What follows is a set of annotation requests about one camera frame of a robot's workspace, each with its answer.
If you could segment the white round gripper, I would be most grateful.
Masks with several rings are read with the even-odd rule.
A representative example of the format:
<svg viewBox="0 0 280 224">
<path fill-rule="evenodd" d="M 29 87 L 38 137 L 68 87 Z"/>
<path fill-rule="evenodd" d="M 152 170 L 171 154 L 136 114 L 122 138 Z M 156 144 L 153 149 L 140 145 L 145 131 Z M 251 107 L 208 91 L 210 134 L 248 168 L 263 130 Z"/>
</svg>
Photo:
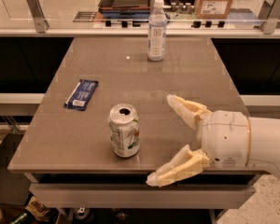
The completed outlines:
<svg viewBox="0 0 280 224">
<path fill-rule="evenodd" d="M 205 168 L 242 169 L 247 160 L 249 121 L 241 112 L 216 111 L 206 105 L 168 94 L 168 105 L 193 130 L 199 122 L 201 148 L 182 147 L 172 159 L 147 176 L 151 187 L 164 187 L 200 174 Z"/>
</svg>

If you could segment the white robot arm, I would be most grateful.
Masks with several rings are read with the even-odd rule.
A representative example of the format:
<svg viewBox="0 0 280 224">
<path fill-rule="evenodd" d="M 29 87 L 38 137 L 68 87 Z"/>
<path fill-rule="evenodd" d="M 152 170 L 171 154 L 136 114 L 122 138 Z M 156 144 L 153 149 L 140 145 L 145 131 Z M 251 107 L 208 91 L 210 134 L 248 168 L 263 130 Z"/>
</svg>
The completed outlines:
<svg viewBox="0 0 280 224">
<path fill-rule="evenodd" d="M 163 187 L 217 170 L 265 171 L 280 179 L 280 119 L 247 117 L 218 110 L 169 94 L 168 105 L 196 131 L 198 150 L 182 147 L 147 177 L 151 187 Z"/>
</svg>

